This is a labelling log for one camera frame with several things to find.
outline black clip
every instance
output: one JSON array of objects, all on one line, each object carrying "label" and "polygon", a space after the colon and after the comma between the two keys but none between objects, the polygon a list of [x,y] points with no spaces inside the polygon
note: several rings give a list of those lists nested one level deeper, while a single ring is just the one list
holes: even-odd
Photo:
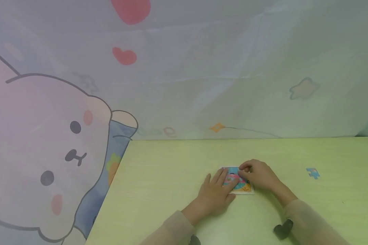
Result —
[{"label": "black clip", "polygon": [[276,227],[274,227],[274,233],[280,240],[283,240],[288,237],[292,228],[293,228],[293,221],[287,219],[283,225],[277,225]]}]

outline red heart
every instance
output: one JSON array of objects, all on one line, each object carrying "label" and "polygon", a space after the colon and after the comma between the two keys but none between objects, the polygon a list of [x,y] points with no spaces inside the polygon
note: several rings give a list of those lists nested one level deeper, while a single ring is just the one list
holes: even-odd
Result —
[{"label": "red heart", "polygon": [[111,0],[121,20],[134,25],[144,20],[150,13],[150,0]]},{"label": "red heart", "polygon": [[116,60],[122,65],[132,65],[137,59],[136,54],[132,50],[123,52],[121,49],[114,47],[112,52]]}]

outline bunny eye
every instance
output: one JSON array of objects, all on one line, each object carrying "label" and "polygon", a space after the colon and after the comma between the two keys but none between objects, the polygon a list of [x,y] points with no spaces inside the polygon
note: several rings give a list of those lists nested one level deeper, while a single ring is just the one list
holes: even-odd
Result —
[{"label": "bunny eye", "polygon": [[70,129],[74,134],[79,134],[81,131],[81,126],[77,121],[72,121],[70,124]]},{"label": "bunny eye", "polygon": [[41,184],[44,186],[51,185],[53,181],[55,180],[55,176],[53,175],[52,171],[45,171],[41,175]]}]

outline blue puzzle piece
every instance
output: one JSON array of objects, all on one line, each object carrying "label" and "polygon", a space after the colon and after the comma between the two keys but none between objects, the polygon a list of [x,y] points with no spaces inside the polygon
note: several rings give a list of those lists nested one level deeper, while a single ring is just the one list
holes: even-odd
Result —
[{"label": "blue puzzle piece", "polygon": [[316,170],[316,168],[307,168],[307,171],[310,172],[309,176],[313,177],[315,180],[318,179],[318,177],[320,177],[319,172]]}]

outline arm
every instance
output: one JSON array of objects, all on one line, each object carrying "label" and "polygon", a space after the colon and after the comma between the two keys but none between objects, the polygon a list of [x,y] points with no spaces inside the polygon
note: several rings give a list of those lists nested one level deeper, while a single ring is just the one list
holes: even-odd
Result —
[{"label": "arm", "polygon": [[229,194],[239,180],[234,180],[223,186],[227,169],[220,169],[211,179],[208,174],[200,187],[197,198],[181,212],[176,211],[161,227],[149,235],[140,245],[188,245],[191,236],[200,220],[226,210],[235,199],[235,194]]},{"label": "arm", "polygon": [[285,186],[264,162],[250,160],[239,175],[259,188],[271,191],[293,221],[292,234],[305,245],[349,245],[316,211]]}]

